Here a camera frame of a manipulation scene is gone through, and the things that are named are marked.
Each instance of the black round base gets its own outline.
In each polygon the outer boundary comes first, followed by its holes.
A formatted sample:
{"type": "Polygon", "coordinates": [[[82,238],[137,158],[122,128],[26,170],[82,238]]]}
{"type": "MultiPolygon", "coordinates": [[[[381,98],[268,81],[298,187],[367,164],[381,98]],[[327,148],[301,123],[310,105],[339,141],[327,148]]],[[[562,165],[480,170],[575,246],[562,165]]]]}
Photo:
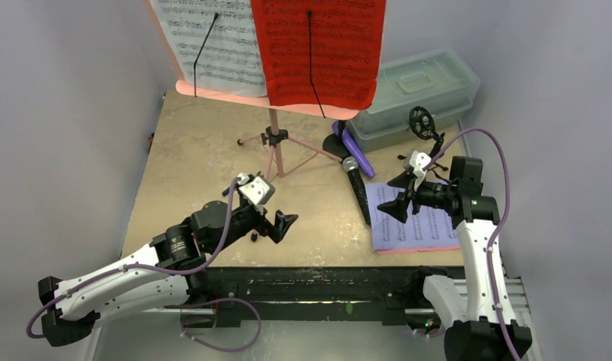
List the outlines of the black round base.
{"type": "Polygon", "coordinates": [[[350,152],[346,149],[344,143],[338,141],[337,135],[331,134],[324,139],[322,149],[328,153],[332,153],[342,159],[350,156],[350,152]]]}

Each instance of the plastic storage box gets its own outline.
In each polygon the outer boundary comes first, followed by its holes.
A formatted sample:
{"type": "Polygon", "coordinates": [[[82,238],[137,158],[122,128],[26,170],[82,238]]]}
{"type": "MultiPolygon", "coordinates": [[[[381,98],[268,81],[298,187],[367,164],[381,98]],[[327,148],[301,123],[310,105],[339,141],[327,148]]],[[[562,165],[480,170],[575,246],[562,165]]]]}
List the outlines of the plastic storage box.
{"type": "Polygon", "coordinates": [[[433,50],[382,64],[371,107],[348,121],[348,130],[364,152],[414,137],[410,109],[420,105],[437,129],[456,123],[472,106],[480,80],[451,49],[433,50]]]}

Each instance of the wooden table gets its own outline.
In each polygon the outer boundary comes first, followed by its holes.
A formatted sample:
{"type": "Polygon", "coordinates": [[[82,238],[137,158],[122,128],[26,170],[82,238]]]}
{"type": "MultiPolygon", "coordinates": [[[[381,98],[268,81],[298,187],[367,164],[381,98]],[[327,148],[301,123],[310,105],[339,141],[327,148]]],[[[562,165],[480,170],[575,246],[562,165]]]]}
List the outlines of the wooden table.
{"type": "MultiPolygon", "coordinates": [[[[321,144],[332,132],[330,119],[278,111],[280,127],[312,144],[321,144]]],[[[179,223],[205,203],[226,198],[221,192],[240,172],[257,173],[266,166],[267,152],[260,142],[238,146],[246,135],[263,132],[268,110],[218,100],[183,96],[169,91],[123,247],[123,256],[179,223]]],[[[446,139],[456,127],[445,129],[446,139]]],[[[311,152],[282,143],[286,167],[308,158],[311,152]]],[[[432,142],[418,139],[366,154],[377,172],[366,183],[385,182],[403,171],[399,154],[429,152],[432,142]]],[[[462,154],[460,144],[446,153],[443,163],[462,154]]],[[[353,191],[341,166],[317,156],[285,178],[275,178],[275,194],[267,204],[298,214],[285,239],[257,242],[242,238],[226,248],[213,265],[221,266],[376,266],[463,265],[460,250],[377,255],[353,191]]]]}

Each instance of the robotic arm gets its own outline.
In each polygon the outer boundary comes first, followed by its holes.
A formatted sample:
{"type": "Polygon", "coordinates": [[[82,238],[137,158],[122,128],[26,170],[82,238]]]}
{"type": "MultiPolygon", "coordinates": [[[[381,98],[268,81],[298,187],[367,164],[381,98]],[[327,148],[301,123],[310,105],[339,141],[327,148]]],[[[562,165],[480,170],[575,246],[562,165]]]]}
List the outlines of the robotic arm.
{"type": "Polygon", "coordinates": [[[499,224],[498,206],[493,197],[482,196],[483,162],[465,156],[453,157],[448,184],[428,182],[426,168],[431,157],[414,151],[404,161],[405,171],[388,185],[404,189],[395,200],[379,205],[383,211],[402,223],[407,209],[412,214],[422,205],[445,210],[461,244],[468,302],[464,304],[453,281],[445,275],[429,275],[423,282],[423,295],[435,306],[447,329],[445,353],[453,359],[505,359],[508,347],[501,334],[497,311],[500,310],[510,339],[519,356],[532,343],[529,328],[518,326],[517,316],[507,296],[498,252],[498,239],[488,241],[499,224]],[[494,269],[490,277],[489,261],[494,269]],[[493,292],[500,302],[495,303],[493,292]]]}
{"type": "Polygon", "coordinates": [[[117,262],[71,280],[40,280],[41,302],[46,307],[51,304],[41,319],[44,337],[52,346],[63,346],[126,314],[180,305],[191,296],[205,300],[211,290],[199,272],[220,251],[222,237],[223,247],[228,247],[256,230],[279,243],[298,216],[277,211],[274,224],[266,219],[263,205],[273,195],[274,187],[260,176],[239,174],[236,189],[240,205],[232,211],[228,225],[227,204],[208,202],[182,223],[117,262]],[[212,254],[208,262],[205,253],[212,254]],[[81,284],[87,285],[70,291],[81,284]]]}

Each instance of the red object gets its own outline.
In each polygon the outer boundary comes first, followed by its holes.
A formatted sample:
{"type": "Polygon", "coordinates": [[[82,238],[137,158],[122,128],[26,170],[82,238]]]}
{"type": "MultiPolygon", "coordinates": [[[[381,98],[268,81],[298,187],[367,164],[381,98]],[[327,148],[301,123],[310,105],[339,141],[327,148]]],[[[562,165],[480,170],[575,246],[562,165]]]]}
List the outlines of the red object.
{"type": "Polygon", "coordinates": [[[251,0],[271,105],[366,109],[377,88],[386,0],[251,0]],[[309,42],[308,11],[311,12],[309,42]]]}

